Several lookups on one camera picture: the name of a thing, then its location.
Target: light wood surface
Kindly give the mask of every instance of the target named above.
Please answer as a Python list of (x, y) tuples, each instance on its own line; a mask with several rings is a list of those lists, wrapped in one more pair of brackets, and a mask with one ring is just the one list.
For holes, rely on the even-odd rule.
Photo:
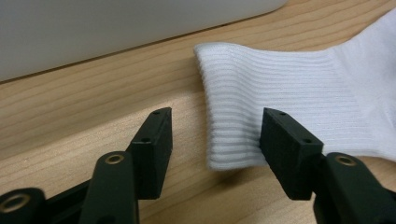
[[(205, 94), (193, 46), (316, 50), (345, 42), (396, 1), (290, 0), (252, 19), (0, 84), (0, 194), (37, 187), (51, 197), (90, 178), (103, 154), (124, 150), (150, 111), (171, 106), (174, 151), (157, 201), (141, 223), (316, 223), (268, 167), (214, 172), (205, 165)], [(362, 158), (396, 190), (396, 163)]]

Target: sock cuff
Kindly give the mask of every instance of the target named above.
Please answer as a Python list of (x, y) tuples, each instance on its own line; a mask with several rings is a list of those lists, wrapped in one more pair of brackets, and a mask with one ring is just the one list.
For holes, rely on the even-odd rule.
[(205, 86), (208, 166), (263, 165), (262, 109), (283, 110), (325, 142), (326, 152), (373, 147), (359, 105), (327, 50), (275, 52), (228, 43), (196, 46)]

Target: ribbed fabric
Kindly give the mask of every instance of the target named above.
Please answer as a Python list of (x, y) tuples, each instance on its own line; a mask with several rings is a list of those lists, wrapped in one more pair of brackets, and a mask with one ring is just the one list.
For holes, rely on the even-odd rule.
[[(325, 143), (325, 153), (339, 151), (396, 160), (396, 147), (389, 148), (391, 144), (396, 146), (391, 138), (396, 137), (396, 11), (389, 14), (393, 16), (388, 15), (365, 32), (372, 35), (371, 30), (378, 30), (375, 27), (392, 25), (387, 29), (393, 32), (386, 31), (391, 43), (378, 44), (388, 48), (385, 54), (376, 44), (384, 38), (373, 40), (366, 34), (354, 38), (360, 42), (355, 47), (350, 47), (355, 43), (352, 39), (342, 46), (312, 52), (256, 50), (228, 43), (196, 46), (207, 102), (208, 166), (225, 170), (266, 163), (259, 148), (264, 107), (285, 111), (297, 119)], [(354, 51), (364, 55), (364, 44), (371, 55), (356, 61)], [(387, 57), (387, 62), (375, 70), (366, 69), (370, 74), (349, 68), (370, 67), (370, 60), (381, 60), (378, 55)], [(387, 71), (386, 79), (377, 78), (384, 74), (382, 70)], [(370, 78), (361, 76), (374, 76), (376, 82), (366, 83)], [(375, 90), (372, 92), (376, 96), (361, 94), (367, 88)], [(380, 103), (369, 106), (374, 99), (380, 99), (382, 107), (377, 108)], [(382, 116), (384, 109), (393, 117)], [(373, 117), (382, 118), (379, 126)], [(376, 130), (389, 133), (384, 137)]]

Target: screw hole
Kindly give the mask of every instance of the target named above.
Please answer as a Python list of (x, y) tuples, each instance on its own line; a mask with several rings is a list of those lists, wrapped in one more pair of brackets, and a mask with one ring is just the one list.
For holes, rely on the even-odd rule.
[(24, 207), (30, 201), (28, 194), (16, 194), (0, 203), (1, 213), (10, 213)]
[(150, 142), (150, 141), (151, 141), (150, 138), (142, 138), (142, 142), (144, 142), (144, 143), (147, 143), (147, 142)]
[(343, 165), (355, 166), (356, 162), (346, 156), (336, 156), (335, 159)]
[(117, 155), (111, 155), (111, 156), (107, 157), (105, 162), (107, 164), (112, 165), (112, 164), (117, 164), (117, 163), (123, 161), (123, 159), (124, 159), (124, 157), (122, 155), (117, 154)]
[(96, 222), (96, 224), (114, 224), (114, 223), (116, 223), (116, 218), (111, 215), (100, 217)]

